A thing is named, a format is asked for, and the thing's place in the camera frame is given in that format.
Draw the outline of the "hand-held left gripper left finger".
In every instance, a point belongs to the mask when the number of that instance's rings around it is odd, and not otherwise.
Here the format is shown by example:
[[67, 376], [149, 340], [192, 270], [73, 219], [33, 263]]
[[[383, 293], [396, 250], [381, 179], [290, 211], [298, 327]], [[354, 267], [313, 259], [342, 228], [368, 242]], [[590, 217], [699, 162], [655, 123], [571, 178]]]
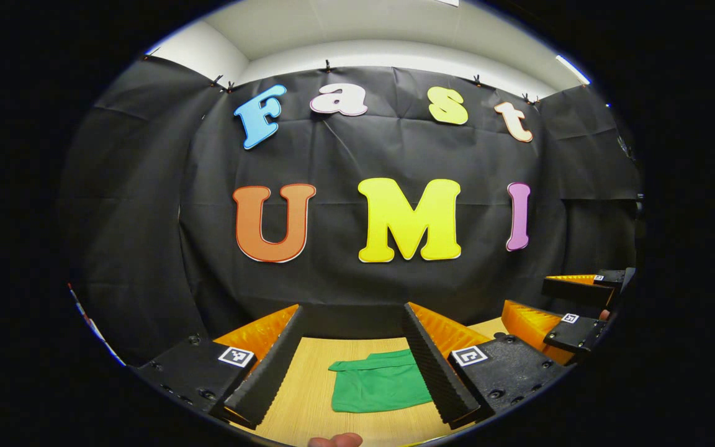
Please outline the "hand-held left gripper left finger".
[[134, 372], [196, 412], [256, 429], [303, 334], [304, 308], [295, 304], [216, 339], [190, 335]]

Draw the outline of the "green T-shirt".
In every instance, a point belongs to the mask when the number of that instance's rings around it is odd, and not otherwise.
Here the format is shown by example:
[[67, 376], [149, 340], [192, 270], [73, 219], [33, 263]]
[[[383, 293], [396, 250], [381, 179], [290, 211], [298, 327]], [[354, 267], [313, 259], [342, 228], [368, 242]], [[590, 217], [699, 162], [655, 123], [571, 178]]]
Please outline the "green T-shirt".
[[410, 349], [337, 361], [328, 370], [336, 373], [331, 398], [335, 412], [389, 412], [433, 401]]

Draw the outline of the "black backdrop cloth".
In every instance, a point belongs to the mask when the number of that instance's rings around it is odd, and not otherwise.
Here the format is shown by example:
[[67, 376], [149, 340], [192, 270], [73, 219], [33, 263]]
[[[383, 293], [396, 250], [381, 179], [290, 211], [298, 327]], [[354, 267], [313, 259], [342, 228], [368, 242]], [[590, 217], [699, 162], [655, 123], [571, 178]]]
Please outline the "black backdrop cloth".
[[636, 263], [639, 173], [590, 88], [539, 104], [439, 73], [337, 68], [212, 87], [131, 65], [68, 152], [60, 220], [97, 328], [140, 365], [299, 304], [310, 336], [470, 325], [545, 277]]

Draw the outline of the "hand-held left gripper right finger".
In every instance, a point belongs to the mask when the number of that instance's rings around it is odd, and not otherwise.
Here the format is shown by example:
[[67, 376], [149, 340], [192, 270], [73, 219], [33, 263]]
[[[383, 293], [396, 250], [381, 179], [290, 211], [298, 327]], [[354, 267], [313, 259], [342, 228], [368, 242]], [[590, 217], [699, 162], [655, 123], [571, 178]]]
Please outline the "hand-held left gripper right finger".
[[516, 335], [489, 338], [423, 306], [403, 306], [402, 328], [443, 422], [507, 413], [572, 370]]

